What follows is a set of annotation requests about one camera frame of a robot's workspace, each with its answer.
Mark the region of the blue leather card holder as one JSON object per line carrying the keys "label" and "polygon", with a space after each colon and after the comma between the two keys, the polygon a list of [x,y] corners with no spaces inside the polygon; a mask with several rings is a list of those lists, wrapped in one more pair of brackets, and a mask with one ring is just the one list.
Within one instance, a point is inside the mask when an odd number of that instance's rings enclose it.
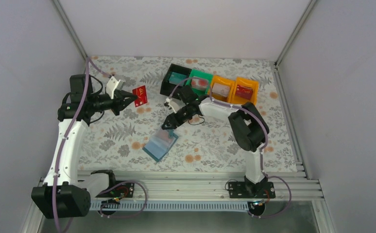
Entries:
{"label": "blue leather card holder", "polygon": [[160,162],[168,154],[179,136],[174,130],[159,129],[150,137],[150,140],[143,146],[143,151],[154,161]]}

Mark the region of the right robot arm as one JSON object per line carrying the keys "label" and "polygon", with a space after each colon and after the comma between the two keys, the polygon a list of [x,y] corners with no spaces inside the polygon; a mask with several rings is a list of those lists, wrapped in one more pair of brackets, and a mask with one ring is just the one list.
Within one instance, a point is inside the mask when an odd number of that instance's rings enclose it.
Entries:
{"label": "right robot arm", "polygon": [[179,107],[171,97],[166,98],[164,105],[171,109],[172,113],[165,118],[161,128],[175,130],[194,115],[227,120],[236,143],[247,152],[244,176],[246,194],[256,198],[263,193],[268,177],[264,171],[262,152],[268,144],[269,127],[256,106],[251,102],[237,105],[214,99],[209,95],[198,96],[187,86],[179,89],[177,96],[184,106]]}

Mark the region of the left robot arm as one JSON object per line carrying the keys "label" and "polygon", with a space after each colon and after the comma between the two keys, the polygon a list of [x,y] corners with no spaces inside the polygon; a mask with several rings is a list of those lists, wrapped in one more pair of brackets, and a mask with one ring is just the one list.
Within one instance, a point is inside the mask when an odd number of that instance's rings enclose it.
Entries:
{"label": "left robot arm", "polygon": [[118,116],[137,99],[123,90],[124,81],[111,76],[105,92],[95,92],[93,76],[72,75],[70,92],[58,109],[58,139],[50,169],[42,186],[34,187],[31,198],[45,218],[71,218],[86,216],[92,198],[103,194],[112,196],[117,181],[112,170],[93,171],[84,181],[78,180],[78,164],[85,133],[95,113],[111,110]]}

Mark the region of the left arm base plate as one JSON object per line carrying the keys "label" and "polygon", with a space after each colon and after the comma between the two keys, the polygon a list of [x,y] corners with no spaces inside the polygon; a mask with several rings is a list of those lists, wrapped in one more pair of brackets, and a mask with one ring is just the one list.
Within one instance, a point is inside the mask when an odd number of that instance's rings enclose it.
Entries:
{"label": "left arm base plate", "polygon": [[94,198],[132,198],[136,183],[133,181],[116,181]]}

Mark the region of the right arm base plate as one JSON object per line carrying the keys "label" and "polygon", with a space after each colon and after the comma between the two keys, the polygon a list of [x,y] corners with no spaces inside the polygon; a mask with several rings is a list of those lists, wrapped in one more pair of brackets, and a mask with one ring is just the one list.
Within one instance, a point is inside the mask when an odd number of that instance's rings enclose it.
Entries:
{"label": "right arm base plate", "polygon": [[229,181],[225,188],[231,199],[274,199],[276,197],[273,182],[258,184]]}

